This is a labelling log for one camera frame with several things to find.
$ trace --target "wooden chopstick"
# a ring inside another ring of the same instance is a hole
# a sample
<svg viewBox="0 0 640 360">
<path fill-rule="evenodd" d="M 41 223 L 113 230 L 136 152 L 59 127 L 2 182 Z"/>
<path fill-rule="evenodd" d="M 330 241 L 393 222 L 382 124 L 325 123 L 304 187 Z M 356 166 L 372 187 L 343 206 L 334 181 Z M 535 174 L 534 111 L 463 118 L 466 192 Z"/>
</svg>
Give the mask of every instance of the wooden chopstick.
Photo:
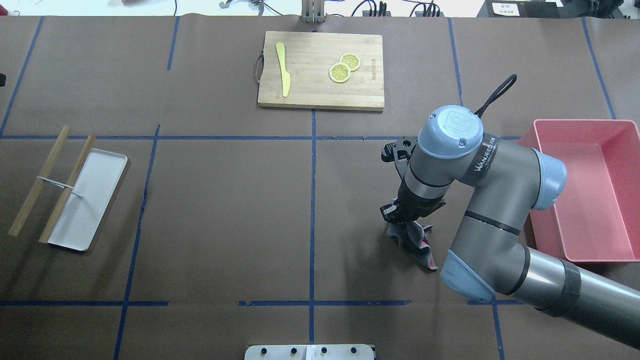
<svg viewBox="0 0 640 360">
<path fill-rule="evenodd" d="M 69 186 L 76 185 L 76 181 L 78 180 L 80 171 L 82 171 L 82 167 L 84 166 L 87 156 L 89 156 L 89 152 L 91 151 L 94 141 L 95 141 L 95 136 L 89 135 L 89 137 L 84 142 L 84 147 L 82 149 L 82 152 L 80 153 L 80 156 L 78 157 L 78 160 L 76 161 L 76 164 L 74 165 L 74 168 L 71 171 L 71 174 L 69 175 L 69 179 L 67 179 L 67 185 Z M 65 205 L 67 204 L 67 200 L 69 200 L 69 196 L 71 195 L 72 190 L 73 189 L 71 188 L 65 188 L 62 191 L 62 195 L 60 195 L 60 198 L 56 203 L 56 207 L 53 208 L 53 212 L 49 217 L 49 221 L 47 221 L 47 225 L 45 225 L 44 230 L 40 235 L 39 242 L 47 243 L 49 241 L 49 237 L 51 237 L 51 233 L 53 233 L 53 229 L 54 227 L 56 227 L 56 223 L 60 219 L 60 215 L 62 215 L 62 211 L 65 209 Z"/>
<path fill-rule="evenodd" d="M 60 134 L 58 135 L 58 138 L 56 139 L 56 142 L 53 144 L 53 148 L 51 149 L 51 152 L 49 152 L 47 159 L 44 161 L 44 165 L 42 165 L 42 168 L 40 169 L 38 176 L 49 177 L 49 173 L 51 173 L 51 169 L 53 168 L 53 165 L 56 163 L 56 160 L 58 160 L 60 151 L 62 150 L 62 147 L 65 144 L 65 141 L 67 141 L 67 138 L 70 132 L 71 132 L 71 127 L 68 127 L 65 125 L 62 128 L 62 130 L 60 131 Z M 33 204 L 35 204 L 36 199 L 38 198 L 38 195 L 40 195 L 40 192 L 42 191 L 43 187 L 44 187 L 44 180 L 36 178 L 36 181 L 33 183 L 33 186 L 31 187 L 31 190 L 29 191 L 27 198 L 24 199 L 24 202 L 22 203 L 22 207 L 20 208 L 18 215 L 15 217 L 15 220 L 13 221 L 13 224 L 9 229 L 9 233 L 8 233 L 9 235 L 18 236 L 18 234 L 20 233 L 20 230 L 22 229 L 22 226 L 24 225 L 24 222 L 27 220 L 27 217 L 31 212 L 31 209 L 33 209 Z"/>
</svg>

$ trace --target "pink plastic bin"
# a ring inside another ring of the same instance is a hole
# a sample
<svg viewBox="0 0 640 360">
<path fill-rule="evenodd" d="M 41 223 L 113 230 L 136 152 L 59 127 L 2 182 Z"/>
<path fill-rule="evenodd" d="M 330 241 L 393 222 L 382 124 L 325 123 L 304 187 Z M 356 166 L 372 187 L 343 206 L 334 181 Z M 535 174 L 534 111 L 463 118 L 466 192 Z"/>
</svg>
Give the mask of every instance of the pink plastic bin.
<svg viewBox="0 0 640 360">
<path fill-rule="evenodd" d="M 640 136 L 629 120 L 536 120 L 518 142 L 560 159 L 564 191 L 531 211 L 538 250 L 574 263 L 640 261 Z"/>
</svg>

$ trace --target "cloth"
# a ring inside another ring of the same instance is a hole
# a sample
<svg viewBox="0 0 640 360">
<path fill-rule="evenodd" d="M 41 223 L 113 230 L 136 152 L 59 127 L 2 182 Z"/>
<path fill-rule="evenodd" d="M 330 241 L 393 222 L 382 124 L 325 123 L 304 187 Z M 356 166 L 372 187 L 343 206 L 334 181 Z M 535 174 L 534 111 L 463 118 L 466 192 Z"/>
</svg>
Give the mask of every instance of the cloth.
<svg viewBox="0 0 640 360">
<path fill-rule="evenodd" d="M 438 270 L 428 240 L 432 227 L 433 225 L 420 225 L 417 221 L 405 225 L 388 224 L 387 236 L 420 265 Z"/>
</svg>

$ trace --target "lemon slice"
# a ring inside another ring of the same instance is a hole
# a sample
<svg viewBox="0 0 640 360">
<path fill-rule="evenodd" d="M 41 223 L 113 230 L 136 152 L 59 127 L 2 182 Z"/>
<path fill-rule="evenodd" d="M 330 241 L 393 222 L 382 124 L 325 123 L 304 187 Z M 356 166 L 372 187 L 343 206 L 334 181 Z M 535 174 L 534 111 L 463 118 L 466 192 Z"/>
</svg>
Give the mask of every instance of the lemon slice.
<svg viewBox="0 0 640 360">
<path fill-rule="evenodd" d="M 329 68 L 329 78 L 338 84 L 347 81 L 350 76 L 351 70 L 346 64 L 335 63 Z"/>
<path fill-rule="evenodd" d="M 347 65 L 349 67 L 349 70 L 351 71 L 358 70 L 360 68 L 360 65 L 362 64 L 360 57 L 354 53 L 342 54 L 342 56 L 340 57 L 340 62 Z"/>
</svg>

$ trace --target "wooden cutting board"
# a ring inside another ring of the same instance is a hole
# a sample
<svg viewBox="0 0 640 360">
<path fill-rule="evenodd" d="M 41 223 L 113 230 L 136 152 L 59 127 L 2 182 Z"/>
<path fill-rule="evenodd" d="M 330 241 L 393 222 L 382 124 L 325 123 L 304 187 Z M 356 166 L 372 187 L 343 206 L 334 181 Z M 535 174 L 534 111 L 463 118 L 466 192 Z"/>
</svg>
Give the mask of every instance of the wooden cutting board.
<svg viewBox="0 0 640 360">
<path fill-rule="evenodd" d="M 277 42 L 284 43 L 285 63 L 291 75 L 291 89 L 287 97 L 282 97 Z M 344 53 L 357 54 L 362 65 L 351 73 L 345 83 L 338 84 L 329 78 L 329 68 Z M 383 111 L 385 80 L 382 36 L 267 31 L 258 105 Z"/>
</svg>

